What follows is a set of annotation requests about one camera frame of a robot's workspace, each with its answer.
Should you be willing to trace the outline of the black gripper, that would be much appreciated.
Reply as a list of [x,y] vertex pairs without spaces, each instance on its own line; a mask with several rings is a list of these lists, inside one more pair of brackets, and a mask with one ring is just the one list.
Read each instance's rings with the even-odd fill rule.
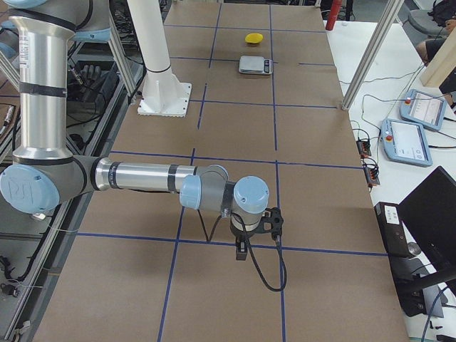
[[260,222],[256,222],[255,224],[242,224],[236,219],[232,219],[230,222],[230,229],[236,238],[236,260],[245,261],[248,256],[248,247],[245,240],[250,239],[255,234],[261,234],[264,230],[264,224]]

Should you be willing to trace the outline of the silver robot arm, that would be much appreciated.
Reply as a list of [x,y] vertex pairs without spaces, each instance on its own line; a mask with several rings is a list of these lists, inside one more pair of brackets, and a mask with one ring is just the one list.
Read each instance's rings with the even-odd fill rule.
[[219,165],[195,167],[114,162],[75,156],[66,146],[68,42],[110,38],[107,1],[9,1],[19,32],[21,144],[1,174],[1,193],[15,209],[47,212],[78,195],[107,189],[170,192],[182,206],[231,219],[236,258],[253,254],[249,241],[264,232],[269,215],[265,181],[232,182]]

